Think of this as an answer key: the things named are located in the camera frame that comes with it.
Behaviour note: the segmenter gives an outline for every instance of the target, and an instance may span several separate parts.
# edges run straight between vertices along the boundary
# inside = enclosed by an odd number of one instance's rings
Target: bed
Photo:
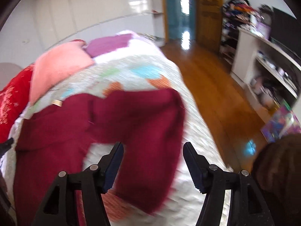
[[[51,88],[33,106],[27,106],[11,128],[9,137],[15,142],[3,157],[2,173],[8,187],[8,197],[12,203],[11,215],[15,217],[13,205],[13,182],[16,168],[16,153],[14,147],[22,128],[23,119],[30,119],[52,104],[54,99],[64,101],[69,96],[88,93],[104,97],[104,90],[111,82],[122,82],[125,91],[146,91],[170,84],[171,88],[180,93],[186,107],[183,141],[191,142],[196,151],[204,155],[210,164],[216,164],[227,170],[208,127],[198,112],[195,101],[185,86],[178,67],[169,61],[151,41],[131,31],[133,38],[128,47],[117,49],[94,58],[95,64],[83,69]],[[159,77],[159,82],[146,80]],[[112,149],[111,145],[93,144],[83,161],[82,169],[91,164],[97,164],[102,155]],[[168,195],[160,210],[154,215],[147,215],[133,208],[130,215],[112,225],[195,225],[199,217],[205,195],[195,189],[183,156],[180,158],[172,184],[172,192]],[[220,225],[226,225],[230,204],[230,191],[226,191],[224,209]]]

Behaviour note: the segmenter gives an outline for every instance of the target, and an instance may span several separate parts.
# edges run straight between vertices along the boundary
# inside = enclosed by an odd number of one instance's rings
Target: black screen
[[[301,25],[291,15],[273,8],[273,21],[270,38],[301,57]]]

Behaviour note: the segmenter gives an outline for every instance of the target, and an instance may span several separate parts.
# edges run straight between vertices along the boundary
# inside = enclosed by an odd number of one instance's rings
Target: maroon sweater
[[[106,99],[78,94],[62,107],[51,105],[24,120],[14,180],[18,225],[30,225],[60,171],[82,170],[92,143],[125,145],[117,195],[146,213],[154,212],[174,178],[184,114],[178,92],[164,89],[115,91]]]

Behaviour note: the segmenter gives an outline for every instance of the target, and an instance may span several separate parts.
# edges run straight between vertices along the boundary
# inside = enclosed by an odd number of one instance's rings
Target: clothing
[[[116,194],[146,213],[166,198],[181,151],[184,106],[173,89],[114,91],[67,98],[24,120],[16,146],[14,198],[18,225],[29,225],[62,170],[80,172],[92,143],[121,141],[125,153]]]
[[[0,91],[0,143],[8,139],[9,131],[28,103],[34,64],[23,69]]]
[[[36,60],[30,86],[31,105],[60,81],[94,64],[82,49],[84,45],[85,41],[70,41],[50,49]]]
[[[87,54],[94,58],[99,55],[115,51],[116,49],[127,47],[132,34],[101,37],[92,40],[86,47]]]

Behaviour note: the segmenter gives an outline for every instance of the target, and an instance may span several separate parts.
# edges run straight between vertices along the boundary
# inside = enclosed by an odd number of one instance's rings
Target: doorway
[[[195,0],[166,0],[170,39],[195,39]]]

